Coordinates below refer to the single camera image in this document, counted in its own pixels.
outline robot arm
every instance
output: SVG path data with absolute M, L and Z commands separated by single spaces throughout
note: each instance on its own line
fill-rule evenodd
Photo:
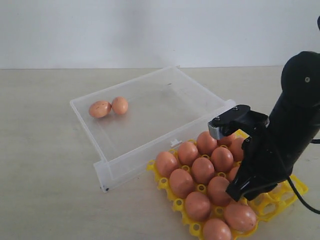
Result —
M 320 54 L 303 51 L 292 57 L 283 68 L 281 86 L 269 116 L 237 105 L 208 123 L 216 139 L 238 129 L 249 135 L 242 145 L 244 159 L 226 190 L 235 201 L 243 196 L 253 200 L 287 180 L 320 129 Z

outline yellow egg tray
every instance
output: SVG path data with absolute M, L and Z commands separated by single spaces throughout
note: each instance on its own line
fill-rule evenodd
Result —
M 246 138 L 248 136 L 241 130 L 238 130 L 236 134 L 238 137 Z M 196 141 L 193 139 L 190 139 L 189 141 L 196 144 Z M 170 149 L 169 152 L 171 152 L 178 159 L 177 150 Z M 208 155 L 203 155 L 202 157 L 210 159 Z M 234 166 L 239 166 L 240 164 L 241 162 L 235 162 Z M 180 168 L 186 170 L 189 173 L 191 171 L 190 167 L 187 165 L 181 165 Z M 204 240 L 202 229 L 205 222 L 197 222 L 188 217 L 184 207 L 185 200 L 178 198 L 174 195 L 174 193 L 170 189 L 169 179 L 167 177 L 161 177 L 160 174 L 158 173 L 155 166 L 155 160 L 150 160 L 147 163 L 146 169 L 154 173 L 154 180 L 155 182 L 157 182 L 157 188 L 159 190 L 164 189 L 166 191 L 168 200 L 173 202 L 172 210 L 174 212 L 176 211 L 181 212 L 182 224 L 189 225 L 189 233 L 192 236 L 198 237 L 199 240 Z M 218 172 L 215 175 L 226 177 L 226 174 L 224 172 Z M 301 195 L 304 195 L 308 191 L 308 187 L 293 174 L 291 175 L 291 179 L 295 184 L 296 189 L 299 191 Z M 201 193 L 207 194 L 206 185 L 196 184 L 196 190 Z M 259 222 L 270 221 L 272 218 L 280 214 L 284 209 L 286 209 L 296 200 L 297 200 L 297 196 L 294 194 L 288 181 L 284 181 L 278 184 L 278 186 L 271 192 L 260 194 L 257 198 L 255 198 L 252 201 L 247 201 L 245 198 L 242 198 L 240 202 L 250 206 L 255 211 L 258 221 L 255 227 L 248 232 L 239 232 L 231 228 L 233 240 L 236 240 L 239 237 L 251 236 L 257 230 Z M 212 211 L 211 211 L 210 217 L 223 219 L 224 209 L 225 207 L 212 205 Z

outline white table surface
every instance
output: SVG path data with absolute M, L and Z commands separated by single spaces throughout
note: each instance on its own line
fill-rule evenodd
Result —
M 94 147 L 71 99 L 154 69 L 0 70 L 1 240 L 196 240 L 151 172 L 103 193 Z M 282 67 L 182 69 L 221 98 L 269 114 L 281 93 Z M 294 173 L 320 209 L 319 145 Z M 320 216 L 296 201 L 250 240 L 318 240 Z

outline plastic egg tray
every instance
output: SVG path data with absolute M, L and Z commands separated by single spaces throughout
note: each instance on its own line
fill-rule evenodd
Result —
M 236 134 L 238 137 L 246 138 L 248 136 L 241 130 L 238 130 Z M 196 141 L 193 139 L 190 139 L 189 142 L 196 144 Z M 169 152 L 174 154 L 174 156 L 178 159 L 178 154 L 176 149 L 170 149 Z M 210 159 L 208 155 L 203 155 L 202 157 Z M 235 162 L 234 166 L 236 167 L 236 166 L 239 166 L 240 164 L 241 162 Z M 188 171 L 189 173 L 191 171 L 190 167 L 187 165 L 180 165 L 179 167 Z M 176 211 L 181 212 L 182 223 L 183 225 L 189 225 L 189 233 L 192 236 L 197 237 L 199 240 L 204 240 L 203 234 L 202 234 L 202 228 L 205 224 L 205 221 L 197 222 L 188 217 L 184 208 L 185 200 L 178 198 L 173 194 L 172 190 L 170 189 L 169 179 L 167 177 L 160 176 L 155 166 L 155 160 L 150 160 L 147 164 L 146 169 L 148 171 L 153 171 L 154 180 L 155 182 L 157 182 L 157 188 L 159 190 L 164 189 L 167 193 L 168 200 L 173 202 L 172 210 L 175 212 Z M 224 172 L 217 172 L 215 175 L 226 177 L 226 174 Z M 291 179 L 301 195 L 304 195 L 308 191 L 308 187 L 293 174 L 291 175 Z M 196 184 L 196 190 L 201 193 L 207 194 L 206 185 Z M 255 211 L 258 221 L 256 226 L 251 231 L 248 231 L 248 232 L 239 232 L 231 228 L 233 240 L 236 240 L 239 237 L 248 237 L 252 235 L 257 230 L 259 222 L 270 221 L 273 217 L 280 214 L 284 209 L 286 209 L 296 200 L 297 200 L 297 196 L 294 194 L 294 192 L 292 191 L 287 181 L 284 181 L 278 184 L 278 186 L 271 192 L 260 194 L 258 197 L 256 197 L 252 201 L 247 201 L 245 198 L 242 198 L 240 202 L 250 206 Z M 210 217 L 223 219 L 224 209 L 225 207 L 212 205 L 212 211 L 211 211 Z

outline black cable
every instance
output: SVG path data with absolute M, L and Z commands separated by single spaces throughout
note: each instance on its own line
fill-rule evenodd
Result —
M 312 144 L 320 144 L 320 139 L 312 139 L 311 143 Z
M 276 147 L 276 145 L 274 144 L 273 142 L 273 139 L 272 137 L 270 136 L 269 132 L 267 131 L 267 129 L 265 127 L 263 127 L 264 129 L 264 132 L 265 132 L 265 135 L 269 138 L 269 142 L 272 144 L 273 146 L 273 149 L 275 151 L 275 154 L 279 160 L 279 162 L 281 163 L 281 166 L 282 166 L 282 169 L 284 170 L 285 174 L 286 174 L 286 179 L 287 181 L 289 182 L 289 185 L 290 187 L 292 188 L 294 194 L 297 196 L 297 198 L 300 200 L 300 202 L 307 208 L 309 209 L 311 212 L 314 212 L 315 214 L 320 214 L 320 210 L 318 209 L 315 209 L 314 207 L 310 206 L 303 198 L 302 196 L 300 195 L 300 193 L 298 192 L 296 186 L 294 185 L 294 183 L 292 182 L 290 176 L 287 174 L 287 171 L 286 171 L 286 167 L 285 167 L 285 164 L 282 160 L 282 157 L 278 151 L 278 148 Z

